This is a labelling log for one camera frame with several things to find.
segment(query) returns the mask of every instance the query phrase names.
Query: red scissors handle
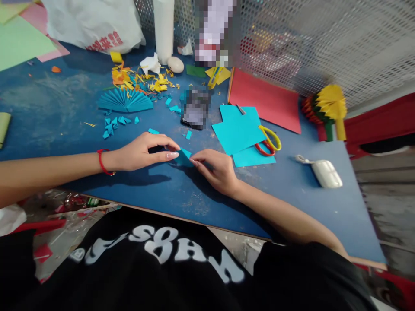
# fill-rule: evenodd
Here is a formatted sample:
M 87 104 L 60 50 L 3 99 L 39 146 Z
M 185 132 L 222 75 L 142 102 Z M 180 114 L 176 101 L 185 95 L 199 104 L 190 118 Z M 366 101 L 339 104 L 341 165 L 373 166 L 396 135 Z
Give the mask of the red scissors handle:
M 262 143 L 265 145 L 265 147 L 268 148 L 270 153 L 266 153 L 264 150 L 262 150 L 259 144 L 255 144 L 255 148 L 264 156 L 273 156 L 275 154 L 275 150 L 270 146 L 270 144 L 266 140 L 264 140 Z

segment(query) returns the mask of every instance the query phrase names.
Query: red bracelet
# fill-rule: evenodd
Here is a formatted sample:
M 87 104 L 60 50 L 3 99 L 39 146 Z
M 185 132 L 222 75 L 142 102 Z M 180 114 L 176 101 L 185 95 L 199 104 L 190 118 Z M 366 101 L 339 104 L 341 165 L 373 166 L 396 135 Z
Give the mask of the red bracelet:
M 99 165 L 101 165 L 102 171 L 103 171 L 104 173 L 106 173 L 107 175 L 113 176 L 113 175 L 115 175 L 115 172 L 110 173 L 109 171 L 107 171 L 107 170 L 105 169 L 104 165 L 102 164 L 102 153 L 103 153 L 104 151 L 109 151 L 109 149 L 101 149 L 101 150 L 98 150 L 98 151 L 97 151 L 97 152 L 98 152 L 98 157 L 99 157 Z

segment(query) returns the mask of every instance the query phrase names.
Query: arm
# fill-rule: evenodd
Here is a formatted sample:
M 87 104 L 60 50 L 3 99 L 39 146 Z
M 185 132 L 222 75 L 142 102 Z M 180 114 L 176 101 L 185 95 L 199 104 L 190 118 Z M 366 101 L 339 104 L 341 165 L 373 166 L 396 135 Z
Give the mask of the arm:
M 250 207 L 268 220 L 287 240 L 298 244 L 319 242 L 349 259 L 339 239 L 320 222 L 294 206 L 239 180 L 228 155 L 205 149 L 193 155 L 191 161 L 216 190 Z M 209 163 L 213 171 L 204 162 Z
M 156 146 L 170 151 L 148 153 Z M 107 171 L 133 171 L 157 162 L 170 161 L 180 147 L 164 134 L 143 133 L 128 145 L 102 154 Z M 22 200 L 38 191 L 94 174 L 102 173 L 97 153 L 83 153 L 47 158 L 0 162 L 0 208 Z

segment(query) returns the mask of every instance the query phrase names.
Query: perforated metal panel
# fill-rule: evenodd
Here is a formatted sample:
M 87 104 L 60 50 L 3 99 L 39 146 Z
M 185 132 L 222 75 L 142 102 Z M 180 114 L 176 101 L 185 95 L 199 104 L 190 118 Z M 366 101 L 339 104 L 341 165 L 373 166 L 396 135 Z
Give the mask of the perforated metal panel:
M 153 0 L 134 0 L 154 32 Z M 353 107 L 415 79 L 413 0 L 241 0 L 244 71 L 302 95 L 341 85 Z M 175 0 L 175 40 L 194 44 L 193 0 Z

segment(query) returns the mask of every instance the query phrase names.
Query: blue table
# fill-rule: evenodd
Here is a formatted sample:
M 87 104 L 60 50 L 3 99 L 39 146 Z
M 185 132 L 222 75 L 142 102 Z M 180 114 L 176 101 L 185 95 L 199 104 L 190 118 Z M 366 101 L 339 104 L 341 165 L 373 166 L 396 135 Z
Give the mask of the blue table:
M 138 116 L 139 124 L 120 125 L 115 136 L 104 140 L 105 116 L 96 101 L 102 89 L 112 85 L 114 64 L 108 55 L 65 46 L 71 51 L 66 57 L 47 63 L 34 59 L 33 66 L 23 63 L 0 72 L 0 111 L 13 116 L 0 160 L 114 150 L 150 127 L 192 153 L 205 148 L 223 151 L 211 125 L 222 121 L 219 105 L 226 102 L 227 81 L 215 88 L 207 128 L 192 130 L 190 140 L 183 137 L 188 128 L 180 124 L 178 114 L 166 108 L 165 99 L 155 102 L 153 110 L 129 114 L 131 120 Z M 137 68 L 153 52 L 150 47 L 140 48 L 124 56 L 124 60 Z M 191 57 L 181 59 L 193 63 Z M 52 73 L 52 66 L 61 68 L 62 73 Z M 171 81 L 181 85 L 180 90 L 167 91 L 173 95 L 171 105 L 179 105 L 180 93 L 190 83 L 201 85 L 208 78 L 183 73 Z M 120 115 L 113 112 L 110 117 Z M 300 121 L 301 135 L 262 121 L 281 139 L 283 148 L 276 155 L 277 163 L 236 168 L 237 176 L 315 217 L 339 237 L 351 256 L 385 263 L 343 142 L 319 143 L 313 125 L 302 115 Z M 344 186 L 337 190 L 321 188 L 311 168 L 294 160 L 297 154 L 310 160 L 331 161 Z M 270 238 L 272 233 L 261 217 L 217 193 L 194 168 L 183 169 L 172 163 L 118 172 L 113 177 L 99 174 L 64 187 L 246 235 Z

